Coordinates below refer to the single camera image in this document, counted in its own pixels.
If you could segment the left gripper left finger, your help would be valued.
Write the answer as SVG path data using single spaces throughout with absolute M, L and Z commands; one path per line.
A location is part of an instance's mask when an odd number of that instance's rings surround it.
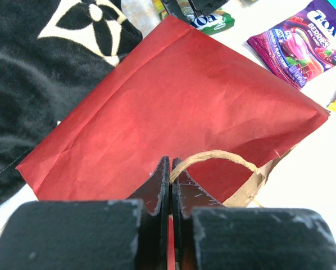
M 166 269 L 168 157 L 125 200 L 32 201 L 0 236 L 0 269 Z

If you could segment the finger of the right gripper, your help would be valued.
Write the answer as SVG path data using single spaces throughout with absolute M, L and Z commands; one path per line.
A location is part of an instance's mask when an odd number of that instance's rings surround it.
M 211 14 L 229 0 L 189 0 L 195 14 Z
M 190 3 L 186 0 L 162 0 L 161 1 L 168 14 L 179 16 L 190 15 Z

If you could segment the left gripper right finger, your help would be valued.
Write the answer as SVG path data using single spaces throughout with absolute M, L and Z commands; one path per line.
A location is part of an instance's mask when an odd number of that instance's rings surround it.
M 187 171 L 171 185 L 175 269 L 336 269 L 336 243 L 320 214 L 229 208 Z

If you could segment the dark green fox's packet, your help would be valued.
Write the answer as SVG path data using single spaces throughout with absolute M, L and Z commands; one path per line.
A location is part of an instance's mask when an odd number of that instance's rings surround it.
M 170 15 L 165 10 L 161 1 L 153 1 L 153 4 L 161 20 L 167 15 Z M 190 15 L 179 16 L 177 18 L 207 35 L 222 32 L 232 28 L 235 24 L 234 18 L 229 13 L 225 12 L 222 7 L 211 14 L 195 14 L 190 6 Z

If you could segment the red brown paper bag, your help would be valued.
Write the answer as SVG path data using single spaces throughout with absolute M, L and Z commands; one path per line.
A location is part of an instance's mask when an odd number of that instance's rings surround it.
M 328 116 L 264 68 L 168 17 L 18 170 L 38 202 L 125 200 L 163 157 L 169 176 L 200 151 L 234 153 L 261 168 Z M 223 204 L 254 171 L 210 157 L 188 173 Z

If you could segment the purple snack packet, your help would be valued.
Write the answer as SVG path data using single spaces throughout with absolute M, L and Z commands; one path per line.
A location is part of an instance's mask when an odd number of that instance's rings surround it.
M 311 1 L 247 43 L 274 75 L 301 89 L 336 66 L 336 9 L 328 1 Z

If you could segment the black floral pillow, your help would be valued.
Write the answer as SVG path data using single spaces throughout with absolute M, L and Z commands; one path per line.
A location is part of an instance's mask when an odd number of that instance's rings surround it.
M 0 205 L 17 165 L 141 41 L 120 1 L 0 1 Z

